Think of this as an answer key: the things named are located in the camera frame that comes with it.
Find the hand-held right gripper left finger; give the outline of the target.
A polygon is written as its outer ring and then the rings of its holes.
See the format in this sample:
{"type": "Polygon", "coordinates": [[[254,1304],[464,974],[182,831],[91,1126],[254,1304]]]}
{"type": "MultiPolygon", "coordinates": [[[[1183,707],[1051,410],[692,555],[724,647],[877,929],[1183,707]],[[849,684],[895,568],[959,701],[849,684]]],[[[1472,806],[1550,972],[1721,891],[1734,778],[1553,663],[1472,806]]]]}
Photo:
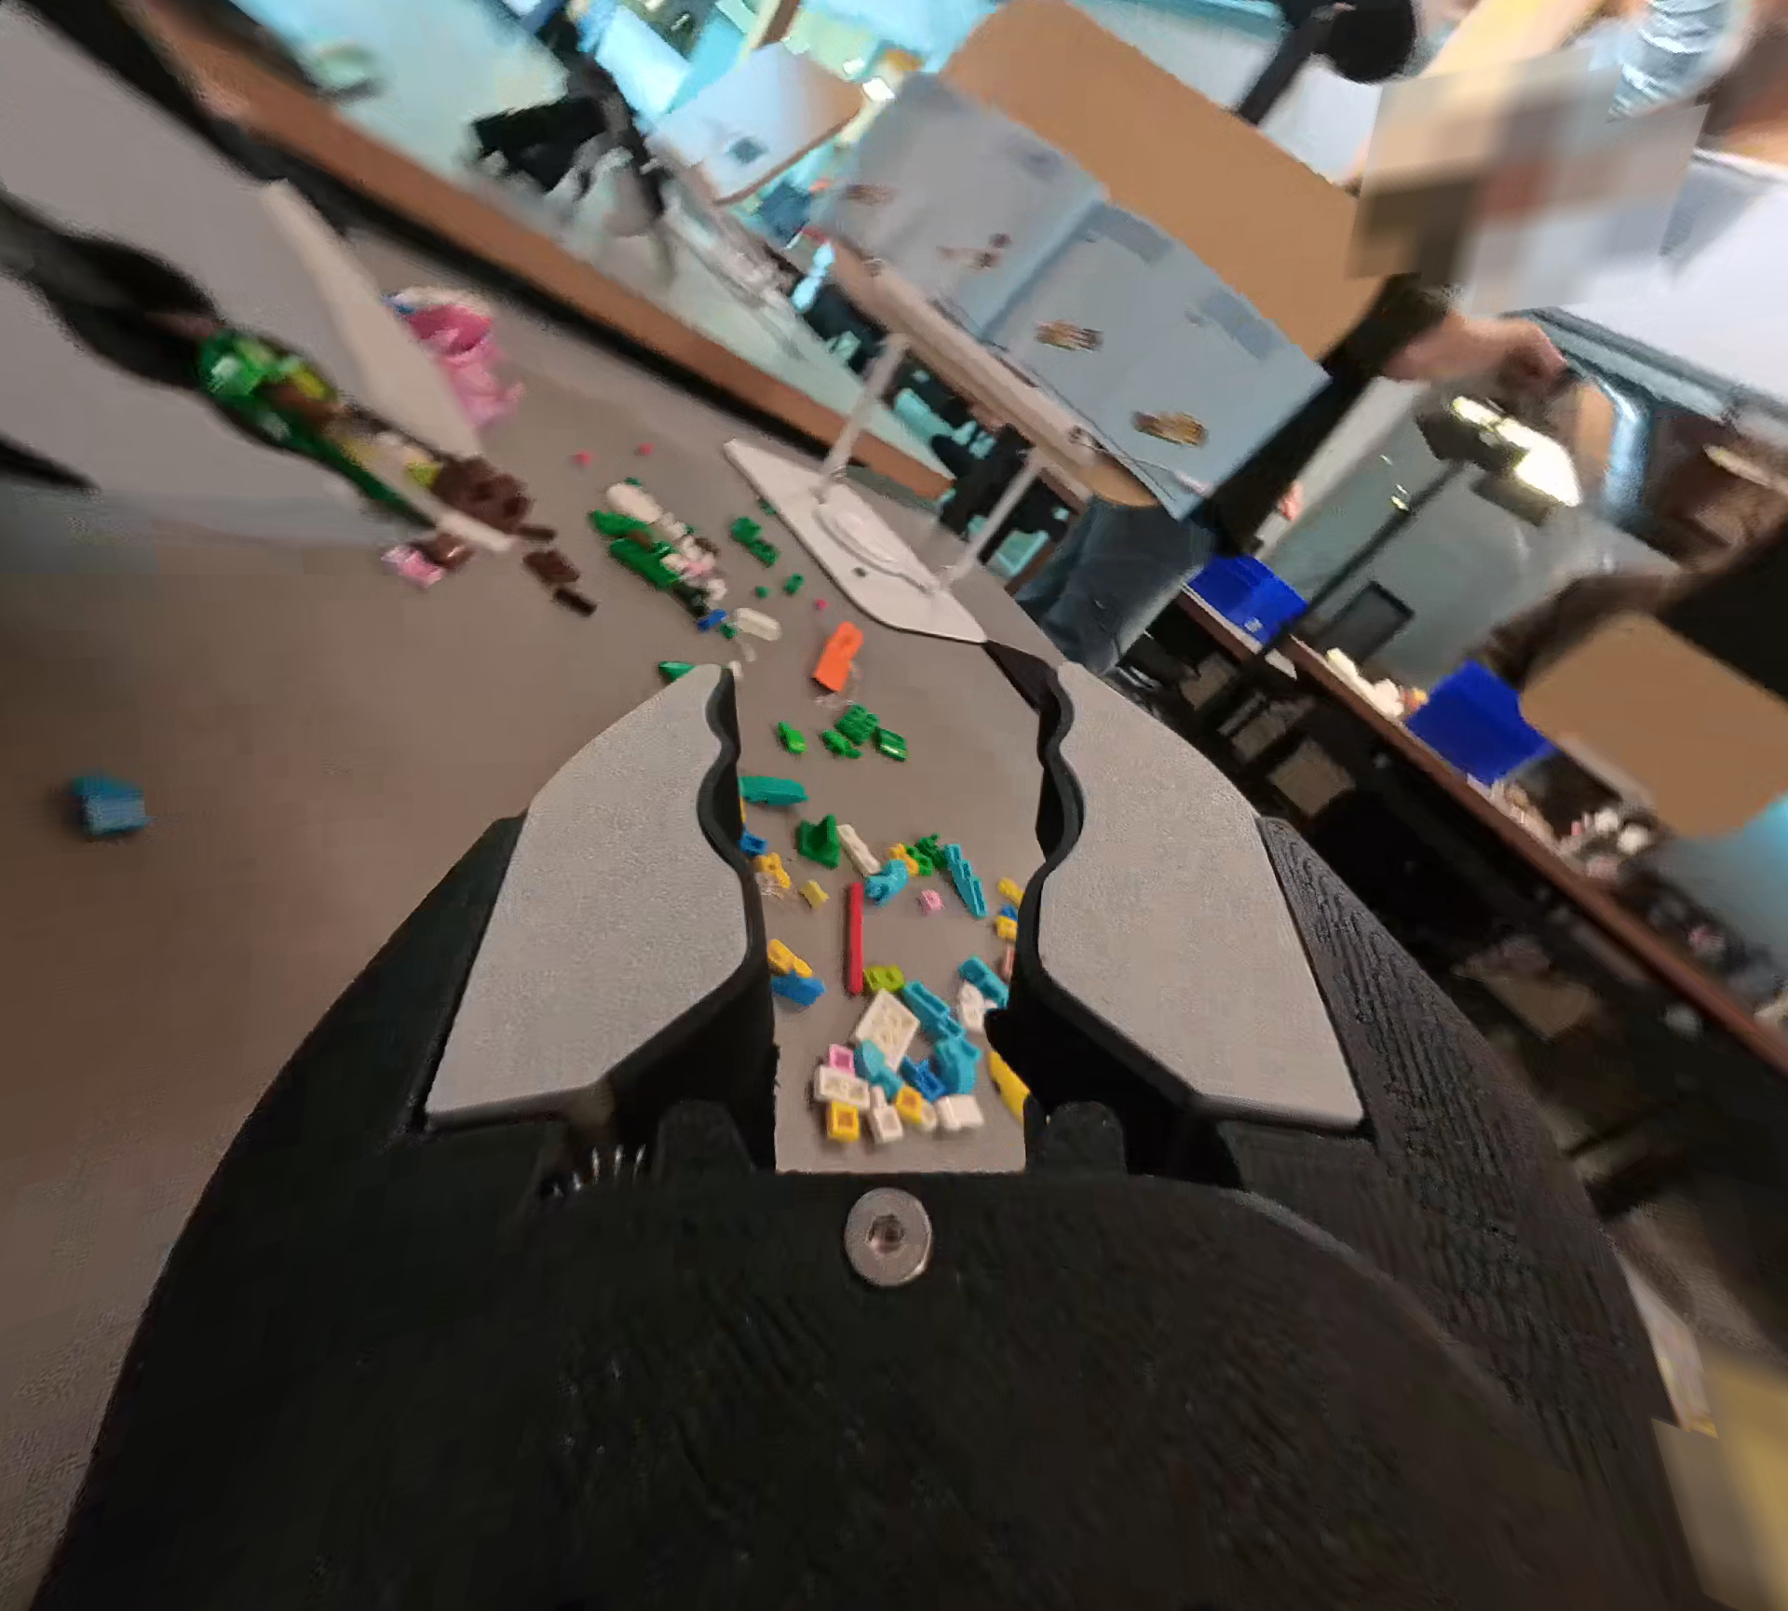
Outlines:
{"type": "Polygon", "coordinates": [[[643,1132],[703,1098],[772,1128],[735,694],[727,668],[696,668],[531,795],[426,1094],[432,1126],[553,1113],[643,1132]]]}

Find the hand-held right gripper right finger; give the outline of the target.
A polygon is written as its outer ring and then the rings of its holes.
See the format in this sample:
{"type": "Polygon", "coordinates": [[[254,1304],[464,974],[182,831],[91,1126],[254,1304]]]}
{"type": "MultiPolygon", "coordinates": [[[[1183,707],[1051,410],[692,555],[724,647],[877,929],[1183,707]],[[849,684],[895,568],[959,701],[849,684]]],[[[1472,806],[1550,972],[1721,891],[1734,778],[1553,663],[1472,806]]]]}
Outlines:
{"type": "Polygon", "coordinates": [[[991,642],[1038,716],[1042,860],[1007,1016],[1034,1090],[1360,1132],[1352,1067],[1255,806],[1192,744],[1071,663],[991,642]]]}

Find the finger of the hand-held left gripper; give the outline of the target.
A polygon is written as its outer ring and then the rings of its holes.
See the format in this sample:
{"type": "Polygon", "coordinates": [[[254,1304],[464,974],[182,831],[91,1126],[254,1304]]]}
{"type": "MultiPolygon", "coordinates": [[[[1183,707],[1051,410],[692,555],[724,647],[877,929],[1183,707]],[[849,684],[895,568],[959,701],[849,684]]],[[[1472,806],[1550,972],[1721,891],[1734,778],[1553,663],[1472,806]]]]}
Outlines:
{"type": "Polygon", "coordinates": [[[2,444],[113,505],[260,544],[388,548],[410,527],[189,393],[63,344],[2,344],[2,444]]]}
{"type": "Polygon", "coordinates": [[[2,3],[2,191],[58,229],[191,276],[225,317],[299,347],[338,389],[445,457],[478,436],[354,251],[120,76],[2,3]]]}

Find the green brick plate assembly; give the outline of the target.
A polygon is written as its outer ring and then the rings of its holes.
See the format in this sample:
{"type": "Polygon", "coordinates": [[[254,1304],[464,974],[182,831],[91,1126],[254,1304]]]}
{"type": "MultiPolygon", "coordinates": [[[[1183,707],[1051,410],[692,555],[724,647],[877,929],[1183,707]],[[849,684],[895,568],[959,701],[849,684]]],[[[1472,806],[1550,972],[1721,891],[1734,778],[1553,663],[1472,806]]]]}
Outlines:
{"type": "Polygon", "coordinates": [[[415,531],[478,543],[520,538],[531,522],[531,495],[514,475],[351,401],[275,340],[203,325],[191,360],[196,389],[239,436],[318,467],[415,531]]]}

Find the grey desk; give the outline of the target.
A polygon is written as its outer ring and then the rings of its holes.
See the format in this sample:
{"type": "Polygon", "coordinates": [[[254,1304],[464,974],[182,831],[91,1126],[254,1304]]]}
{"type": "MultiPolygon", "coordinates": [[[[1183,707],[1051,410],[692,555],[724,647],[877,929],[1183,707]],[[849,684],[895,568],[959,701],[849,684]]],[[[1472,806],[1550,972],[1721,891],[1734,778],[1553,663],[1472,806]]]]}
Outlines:
{"type": "Polygon", "coordinates": [[[2,668],[146,766],[152,840],[2,870],[2,1037],[91,1043],[178,1109],[221,1040],[295,1037],[451,844],[481,838],[303,1037],[146,1291],[35,1608],[1077,1608],[1116,1580],[1077,1442],[1097,1412],[1023,1316],[1071,1308],[1015,1187],[943,1175],[931,1270],[860,1279],[869,1180],[825,1153],[853,1037],[844,887],[770,921],[778,1123],[683,1098],[646,1145],[553,1113],[432,1126],[426,1094],[531,779],[615,715],[593,639],[492,578],[178,574],[2,668]]]}

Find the pink brick assembly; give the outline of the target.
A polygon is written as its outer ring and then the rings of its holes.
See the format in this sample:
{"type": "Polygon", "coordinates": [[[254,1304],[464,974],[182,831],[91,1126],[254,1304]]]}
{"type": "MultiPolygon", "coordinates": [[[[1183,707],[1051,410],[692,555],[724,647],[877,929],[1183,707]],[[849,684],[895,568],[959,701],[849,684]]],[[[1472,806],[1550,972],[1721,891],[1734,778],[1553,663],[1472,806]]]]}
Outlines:
{"type": "Polygon", "coordinates": [[[484,431],[520,410],[525,389],[508,374],[492,317],[478,301],[448,286],[404,286],[388,293],[385,304],[444,374],[475,427],[484,431]]]}

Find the black chair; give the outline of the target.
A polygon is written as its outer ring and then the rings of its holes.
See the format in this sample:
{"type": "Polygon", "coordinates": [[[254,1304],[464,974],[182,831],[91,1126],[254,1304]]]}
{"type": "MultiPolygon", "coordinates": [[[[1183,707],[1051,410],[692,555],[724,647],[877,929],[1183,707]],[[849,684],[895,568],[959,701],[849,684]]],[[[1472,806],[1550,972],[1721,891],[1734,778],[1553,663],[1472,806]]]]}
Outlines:
{"type": "Polygon", "coordinates": [[[626,93],[599,63],[572,55],[565,92],[553,102],[487,112],[470,121],[473,162],[500,158],[508,175],[522,175],[540,194],[557,191],[568,177],[583,200],[594,187],[594,169],[623,155],[630,200],[639,208],[634,233],[656,233],[669,214],[668,177],[639,130],[626,93]]]}

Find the scattered colourful toy bricks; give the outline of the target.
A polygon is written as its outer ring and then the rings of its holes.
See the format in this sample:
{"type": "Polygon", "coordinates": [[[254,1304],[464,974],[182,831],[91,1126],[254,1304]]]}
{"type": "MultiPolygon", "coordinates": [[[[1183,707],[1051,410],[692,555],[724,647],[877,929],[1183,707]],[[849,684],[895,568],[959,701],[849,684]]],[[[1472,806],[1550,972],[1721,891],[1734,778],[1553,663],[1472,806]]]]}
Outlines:
{"type": "MultiPolygon", "coordinates": [[[[656,501],[639,482],[615,482],[603,499],[599,508],[593,514],[593,527],[610,538],[610,548],[628,544],[621,551],[628,561],[639,561],[643,568],[643,582],[668,582],[673,595],[685,595],[689,590],[677,578],[685,557],[706,561],[714,551],[698,551],[696,531],[706,535],[703,525],[685,525],[683,518],[668,516],[663,501],[656,501]]],[[[993,659],[986,654],[986,642],[968,643],[952,639],[909,637],[895,628],[878,628],[870,624],[873,637],[869,637],[870,668],[878,676],[881,694],[895,697],[895,716],[916,720],[925,727],[931,720],[948,707],[943,715],[968,715],[968,723],[981,715],[993,720],[998,727],[998,712],[993,703],[981,707],[981,697],[993,690],[997,701],[1000,697],[1000,681],[993,671],[993,659]]],[[[740,732],[740,761],[737,778],[748,778],[745,766],[757,758],[759,744],[770,741],[770,725],[753,727],[750,712],[737,712],[740,732]]],[[[783,883],[778,873],[761,873],[761,860],[748,860],[753,870],[753,887],[761,895],[766,922],[792,916],[792,903],[778,903],[783,883]]],[[[827,964],[825,972],[795,972],[792,952],[772,935],[766,926],[766,964],[770,987],[783,984],[792,987],[795,1003],[805,1007],[815,999],[827,999],[825,977],[834,972],[827,964]]],[[[931,1037],[921,1037],[922,1027],[935,1027],[933,1016],[947,1016],[943,1030],[954,1030],[954,1000],[943,1000],[912,984],[901,980],[899,991],[886,991],[885,980],[869,985],[877,995],[860,1007],[855,995],[848,995],[855,1016],[855,1040],[848,1046],[831,1034],[828,1053],[818,1056],[818,1040],[795,1040],[795,1067],[815,1067],[815,1088],[825,1093],[843,1090],[844,1101],[834,1094],[822,1098],[822,1113],[831,1126],[834,1143],[855,1143],[862,1135],[870,1140],[898,1140],[901,1132],[918,1126],[935,1126],[935,1113],[931,1110],[935,1094],[943,1094],[952,1083],[939,1088],[933,1083],[935,1068],[931,1062],[931,1037]]],[[[772,1046],[772,1067],[761,1073],[763,1105],[772,1116],[770,1132],[748,1132],[748,1146],[763,1150],[775,1157],[775,1123],[778,1123],[778,1040],[772,1046]]],[[[968,1132],[981,1126],[984,1116],[974,1109],[972,1094],[943,1094],[943,1128],[968,1132]]],[[[596,1126],[580,1126],[582,1136],[599,1140],[599,1150],[626,1146],[634,1153],[646,1145],[643,1132],[621,1132],[610,1119],[596,1126]]]]}

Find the blue storage bin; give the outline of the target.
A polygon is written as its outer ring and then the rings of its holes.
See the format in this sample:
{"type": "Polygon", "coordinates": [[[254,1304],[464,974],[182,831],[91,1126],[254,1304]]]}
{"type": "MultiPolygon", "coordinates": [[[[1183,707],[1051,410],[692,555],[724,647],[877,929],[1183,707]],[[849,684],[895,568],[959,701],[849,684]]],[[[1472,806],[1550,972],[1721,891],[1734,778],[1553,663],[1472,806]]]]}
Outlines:
{"type": "Polygon", "coordinates": [[[1210,557],[1188,578],[1188,595],[1259,647],[1286,637],[1308,611],[1308,596],[1255,555],[1210,557]]]}
{"type": "Polygon", "coordinates": [[[1515,689],[1477,659],[1466,659],[1444,676],[1403,725],[1483,787],[1557,753],[1557,745],[1526,720],[1515,689]]]}

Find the long wooden workbench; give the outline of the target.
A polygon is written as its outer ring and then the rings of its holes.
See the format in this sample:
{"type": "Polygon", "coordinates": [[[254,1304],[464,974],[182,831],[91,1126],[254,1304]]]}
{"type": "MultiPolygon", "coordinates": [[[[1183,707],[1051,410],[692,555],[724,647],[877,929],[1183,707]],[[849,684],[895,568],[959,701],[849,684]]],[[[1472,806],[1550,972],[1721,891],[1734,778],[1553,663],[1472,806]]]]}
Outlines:
{"type": "Polygon", "coordinates": [[[1595,882],[1530,831],[1496,795],[1414,738],[1399,720],[1380,712],[1324,654],[1294,632],[1259,642],[1192,590],[1176,595],[1176,608],[1252,681],[1291,679],[1295,697],[1308,701],[1302,741],[1335,750],[1360,787],[1372,787],[1398,822],[1444,854],[1510,921],[1539,921],[1565,942],[1595,933],[1592,964],[1631,967],[1669,1007],[1687,1007],[1762,1068],[1785,1077],[1785,1034],[1759,1021],[1751,1003],[1646,922],[1605,882],[1595,882]]]}

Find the white table with wooden edge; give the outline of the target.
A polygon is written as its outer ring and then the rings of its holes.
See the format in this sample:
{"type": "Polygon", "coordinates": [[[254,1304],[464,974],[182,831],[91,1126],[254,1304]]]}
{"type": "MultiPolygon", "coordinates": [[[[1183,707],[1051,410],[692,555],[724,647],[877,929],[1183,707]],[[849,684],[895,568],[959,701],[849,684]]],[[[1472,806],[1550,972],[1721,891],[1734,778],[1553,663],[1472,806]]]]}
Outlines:
{"type": "Polygon", "coordinates": [[[689,194],[733,208],[831,143],[866,106],[860,84],[772,41],[681,102],[646,149],[689,194]]]}

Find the shiny metal pipe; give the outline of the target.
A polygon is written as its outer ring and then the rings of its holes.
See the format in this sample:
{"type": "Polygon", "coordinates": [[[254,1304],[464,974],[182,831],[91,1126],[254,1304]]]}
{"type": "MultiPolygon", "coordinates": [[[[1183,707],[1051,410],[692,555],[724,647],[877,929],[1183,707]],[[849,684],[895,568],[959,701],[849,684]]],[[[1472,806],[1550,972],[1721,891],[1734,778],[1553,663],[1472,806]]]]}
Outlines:
{"type": "Polygon", "coordinates": [[[1532,317],[1578,371],[1570,431],[1601,518],[1685,568],[1785,529],[1785,400],[1580,321],[1532,317]]]}

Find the brown backing board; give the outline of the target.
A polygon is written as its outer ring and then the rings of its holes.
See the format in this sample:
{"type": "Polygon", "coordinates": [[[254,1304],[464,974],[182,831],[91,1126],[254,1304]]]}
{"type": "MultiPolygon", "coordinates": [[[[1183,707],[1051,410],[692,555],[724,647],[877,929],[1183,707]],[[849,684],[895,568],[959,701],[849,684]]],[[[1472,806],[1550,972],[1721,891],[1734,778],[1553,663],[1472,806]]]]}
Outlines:
{"type": "Polygon", "coordinates": [[[1019,229],[1017,269],[977,269],[991,246],[971,228],[991,214],[991,198],[968,187],[959,145],[1017,130],[1064,162],[1070,183],[1097,185],[1116,208],[1197,255],[1312,362],[1376,302],[1382,282],[1348,273],[1350,194],[1066,0],[1010,0],[952,52],[935,84],[952,92],[933,149],[948,177],[925,217],[931,235],[898,267],[948,311],[954,284],[968,282],[981,311],[954,311],[954,323],[971,334],[1088,212],[1075,194],[1045,191],[1038,220],[1019,229]]]}

